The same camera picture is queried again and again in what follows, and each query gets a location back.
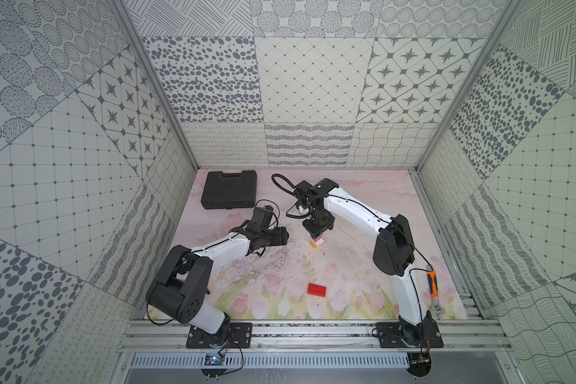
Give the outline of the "red lego brick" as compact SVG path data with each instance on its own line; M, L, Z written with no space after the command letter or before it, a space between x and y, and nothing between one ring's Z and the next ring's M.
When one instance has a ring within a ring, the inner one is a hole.
M307 294L315 297L326 297L326 287L318 284L309 283L307 287Z

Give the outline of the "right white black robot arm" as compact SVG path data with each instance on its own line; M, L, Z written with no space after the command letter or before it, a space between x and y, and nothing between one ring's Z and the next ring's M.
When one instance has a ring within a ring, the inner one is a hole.
M291 193L297 199L302 225L314 240L332 230L335 219L340 217L374 241L372 259L374 265L390 277L398 299L398 321L403 339L412 346L422 342L432 317L413 277L417 268L408 220L401 214L391 217L376 211L330 179L315 185L300 182Z

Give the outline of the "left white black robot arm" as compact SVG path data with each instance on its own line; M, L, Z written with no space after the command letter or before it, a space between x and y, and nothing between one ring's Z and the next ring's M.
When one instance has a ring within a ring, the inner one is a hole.
M286 246L288 239L273 208L256 207L251 219L215 242L193 249L172 247L148 288L147 305L199 329L213 344L223 344L229 339L230 315L205 302L211 275L235 260Z

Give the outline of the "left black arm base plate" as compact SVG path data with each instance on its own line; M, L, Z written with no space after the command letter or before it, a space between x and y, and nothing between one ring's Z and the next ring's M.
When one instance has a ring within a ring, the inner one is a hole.
M219 349L231 345L247 349L251 345L252 323L226 323L214 333L192 327L188 333L187 349Z

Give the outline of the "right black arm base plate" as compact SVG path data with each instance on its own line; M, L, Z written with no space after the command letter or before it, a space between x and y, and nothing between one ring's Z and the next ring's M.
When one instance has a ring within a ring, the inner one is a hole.
M424 336L419 336L416 342L409 341L399 322L376 323L371 335L379 341L381 348L417 348L439 349L444 347L438 325L425 325Z

